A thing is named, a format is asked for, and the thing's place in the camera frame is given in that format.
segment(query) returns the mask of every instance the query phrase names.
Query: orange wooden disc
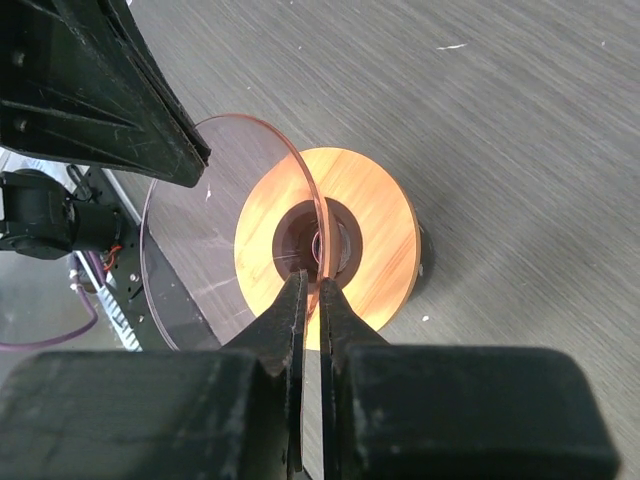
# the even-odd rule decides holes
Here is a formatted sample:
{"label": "orange wooden disc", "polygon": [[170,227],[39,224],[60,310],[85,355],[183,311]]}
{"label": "orange wooden disc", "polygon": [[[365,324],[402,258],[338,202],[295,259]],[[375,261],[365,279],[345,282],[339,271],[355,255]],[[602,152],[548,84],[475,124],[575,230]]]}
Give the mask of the orange wooden disc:
{"label": "orange wooden disc", "polygon": [[[413,206],[397,182],[364,155],[331,147],[301,155],[332,212],[345,220],[345,235],[358,237],[350,242],[358,251],[350,252],[350,266],[337,279],[345,283],[342,290],[354,312],[379,330],[405,304],[418,275],[420,231]],[[282,235],[283,218],[309,196],[303,185],[282,185],[286,165],[292,163],[279,163],[254,187],[236,228],[238,282],[256,316],[271,306],[284,284],[282,265],[270,245]],[[307,332],[311,350],[320,349],[319,325],[316,308]]]}

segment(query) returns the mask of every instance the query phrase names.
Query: gray floor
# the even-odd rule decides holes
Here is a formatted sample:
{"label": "gray floor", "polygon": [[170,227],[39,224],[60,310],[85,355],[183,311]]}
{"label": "gray floor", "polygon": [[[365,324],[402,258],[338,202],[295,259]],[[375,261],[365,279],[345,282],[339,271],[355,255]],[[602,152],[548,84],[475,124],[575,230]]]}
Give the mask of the gray floor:
{"label": "gray floor", "polygon": [[[571,354],[625,455],[620,478],[640,478],[637,0],[132,9],[195,120],[254,114],[300,149],[361,151],[406,189],[438,259],[386,338]],[[148,181],[120,178],[140,206]],[[308,363],[305,462],[319,479],[318,357]]]}
{"label": "gray floor", "polygon": [[[87,333],[50,350],[113,350],[122,343],[92,297],[98,323]],[[24,344],[76,330],[88,314],[69,288],[66,259],[43,262],[13,252],[0,252],[0,342]],[[32,353],[8,353],[0,348],[0,384]]]}

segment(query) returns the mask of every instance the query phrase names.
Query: white speck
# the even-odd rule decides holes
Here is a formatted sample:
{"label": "white speck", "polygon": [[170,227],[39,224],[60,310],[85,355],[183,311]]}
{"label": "white speck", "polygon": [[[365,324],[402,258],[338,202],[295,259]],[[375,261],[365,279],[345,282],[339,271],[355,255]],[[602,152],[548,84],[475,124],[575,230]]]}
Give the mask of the white speck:
{"label": "white speck", "polygon": [[461,43],[460,45],[449,45],[448,47],[438,47],[436,50],[455,50],[456,48],[466,47],[468,43]]}
{"label": "white speck", "polygon": [[[222,287],[222,286],[224,286],[224,285],[227,285],[227,284],[229,284],[229,283],[233,282],[236,278],[238,278],[238,277],[237,277],[236,275],[234,275],[233,277],[231,277],[231,278],[229,278],[229,279],[227,279],[227,280],[222,280],[222,281],[220,281],[220,282],[218,282],[218,283],[214,283],[213,285],[208,285],[208,286],[206,286],[206,287],[199,288],[199,289],[197,289],[197,290],[193,291],[193,292],[192,292],[192,294],[193,294],[193,296],[195,296],[195,297],[200,297],[200,296],[202,296],[202,295],[210,294],[211,292],[215,291],[218,287]],[[244,309],[242,312],[240,312],[240,313],[243,313],[243,312],[245,312],[245,311],[247,311],[247,310],[248,310],[248,308],[245,308],[245,309]]]}
{"label": "white speck", "polygon": [[249,309],[248,309],[248,308],[245,308],[244,310],[240,310],[238,313],[236,313],[236,314],[235,314],[235,315],[233,315],[233,316],[234,316],[234,317],[237,317],[237,316],[239,316],[239,315],[242,315],[244,312],[248,312],[248,311],[249,311]]}

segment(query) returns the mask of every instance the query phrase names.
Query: screw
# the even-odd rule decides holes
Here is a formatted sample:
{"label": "screw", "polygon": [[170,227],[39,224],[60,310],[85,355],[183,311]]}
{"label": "screw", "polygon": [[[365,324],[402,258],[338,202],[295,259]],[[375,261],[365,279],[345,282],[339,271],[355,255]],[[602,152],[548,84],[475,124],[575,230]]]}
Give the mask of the screw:
{"label": "screw", "polygon": [[18,117],[13,121],[13,126],[16,127],[16,130],[24,133],[27,130],[27,119],[23,117]]}
{"label": "screw", "polygon": [[24,67],[25,53],[22,50],[16,50],[11,55],[11,61],[16,67]]}

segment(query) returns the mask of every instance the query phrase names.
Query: dark center hole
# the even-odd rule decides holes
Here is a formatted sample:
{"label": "dark center hole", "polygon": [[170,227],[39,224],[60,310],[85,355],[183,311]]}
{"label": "dark center hole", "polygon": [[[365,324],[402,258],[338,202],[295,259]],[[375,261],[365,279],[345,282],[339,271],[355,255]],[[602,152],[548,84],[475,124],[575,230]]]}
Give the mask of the dark center hole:
{"label": "dark center hole", "polygon": [[[355,275],[362,258],[362,234],[351,212],[341,203],[327,199],[342,240],[342,255],[335,280],[344,287]],[[306,270],[309,284],[315,285],[322,239],[312,201],[293,207],[282,218],[273,239],[273,260],[278,273],[286,279],[291,273]]]}

